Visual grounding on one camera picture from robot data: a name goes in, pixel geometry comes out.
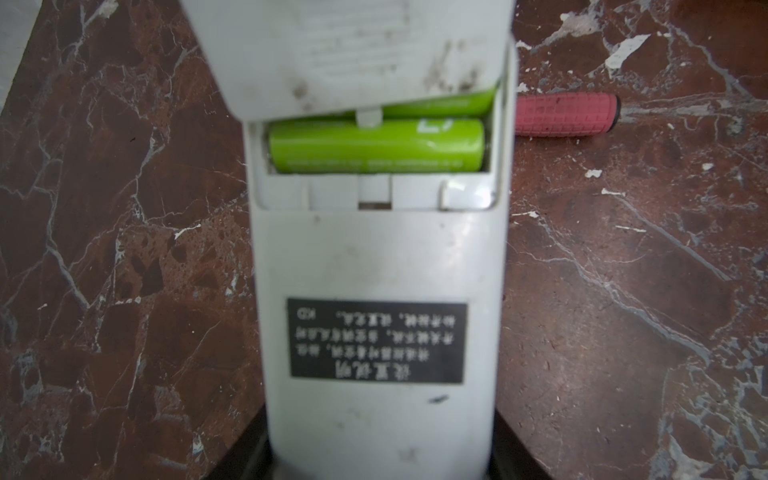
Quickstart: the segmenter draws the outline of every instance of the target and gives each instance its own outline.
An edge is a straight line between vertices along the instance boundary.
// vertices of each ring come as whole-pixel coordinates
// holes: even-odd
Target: marble surface
[[[624,102],[516,144],[498,409],[553,478],[768,475],[766,24],[518,3],[521,94]],[[177,2],[43,2],[0,151],[0,476],[201,477],[263,385],[240,126]]]

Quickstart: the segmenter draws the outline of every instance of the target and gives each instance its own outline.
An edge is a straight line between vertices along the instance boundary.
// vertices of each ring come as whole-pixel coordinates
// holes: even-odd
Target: red handle
[[[604,134],[619,119],[613,94],[552,94],[518,97],[515,134],[529,137],[583,137]]]

